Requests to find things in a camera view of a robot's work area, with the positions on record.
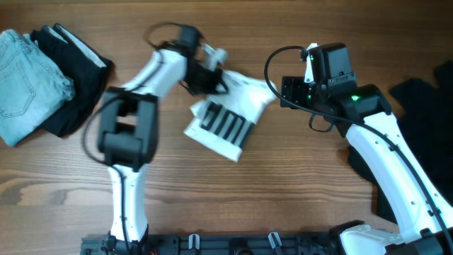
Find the white t-shirt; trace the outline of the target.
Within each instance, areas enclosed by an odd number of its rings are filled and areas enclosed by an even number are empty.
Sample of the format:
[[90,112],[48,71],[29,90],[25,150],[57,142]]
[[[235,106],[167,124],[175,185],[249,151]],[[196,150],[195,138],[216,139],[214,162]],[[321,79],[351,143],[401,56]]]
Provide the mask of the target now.
[[237,162],[265,107],[276,99],[273,83],[225,71],[229,92],[209,95],[190,107],[193,120],[185,135],[212,151]]

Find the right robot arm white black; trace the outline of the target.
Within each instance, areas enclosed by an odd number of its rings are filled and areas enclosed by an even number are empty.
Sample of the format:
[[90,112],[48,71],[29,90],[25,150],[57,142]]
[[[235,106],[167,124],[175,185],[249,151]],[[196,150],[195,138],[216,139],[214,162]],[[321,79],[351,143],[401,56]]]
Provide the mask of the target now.
[[341,77],[316,86],[282,78],[284,107],[321,115],[339,131],[381,188],[398,233],[352,221],[330,229],[329,254],[451,254],[452,206],[438,193],[409,149],[391,106],[373,84]]

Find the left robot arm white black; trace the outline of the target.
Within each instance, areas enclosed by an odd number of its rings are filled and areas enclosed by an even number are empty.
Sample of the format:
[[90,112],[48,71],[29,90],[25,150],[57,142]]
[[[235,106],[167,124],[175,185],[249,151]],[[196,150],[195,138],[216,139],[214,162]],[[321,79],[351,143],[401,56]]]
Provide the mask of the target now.
[[144,177],[159,143],[159,106],[180,81],[210,94],[222,78],[227,52],[207,44],[165,42],[126,84],[106,91],[99,112],[98,151],[113,192],[113,223],[103,246],[114,254],[146,254],[149,224]]

